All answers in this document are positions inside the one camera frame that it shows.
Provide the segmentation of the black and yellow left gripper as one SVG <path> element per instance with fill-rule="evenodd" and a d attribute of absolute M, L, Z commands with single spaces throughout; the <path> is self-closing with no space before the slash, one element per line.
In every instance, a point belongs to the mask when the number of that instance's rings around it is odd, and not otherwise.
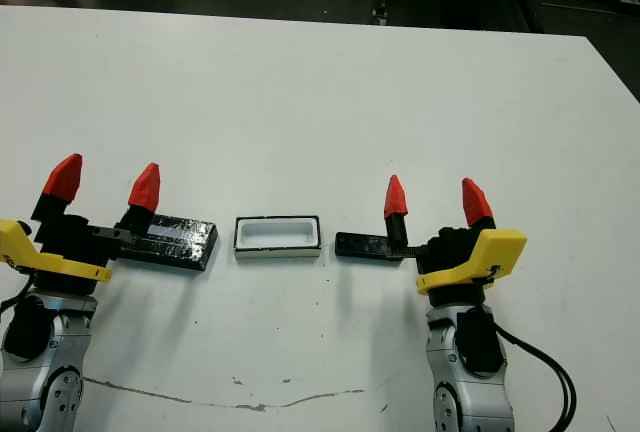
<path fill-rule="evenodd" d="M 128 209 L 116 228 L 94 226 L 77 215 L 62 215 L 75 199 L 83 158 L 74 153 L 50 173 L 31 219 L 42 223 L 33 239 L 27 224 L 1 221 L 1 260 L 33 277 L 33 287 L 48 292 L 89 296 L 111 279 L 108 263 L 133 242 L 131 232 L 146 232 L 159 203 L 160 172 L 150 163 L 136 179 Z"/>

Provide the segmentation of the black and yellow right gripper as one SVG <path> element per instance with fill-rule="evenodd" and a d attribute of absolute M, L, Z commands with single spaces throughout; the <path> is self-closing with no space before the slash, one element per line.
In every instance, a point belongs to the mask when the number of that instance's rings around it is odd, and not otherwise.
<path fill-rule="evenodd" d="M 427 243 L 407 246 L 405 192 L 390 177 L 384 205 L 390 253 L 416 261 L 417 292 L 432 305 L 482 304 L 485 289 L 513 271 L 527 243 L 517 230 L 495 228 L 486 195 L 471 178 L 462 180 L 462 203 L 469 228 L 444 227 Z"/>

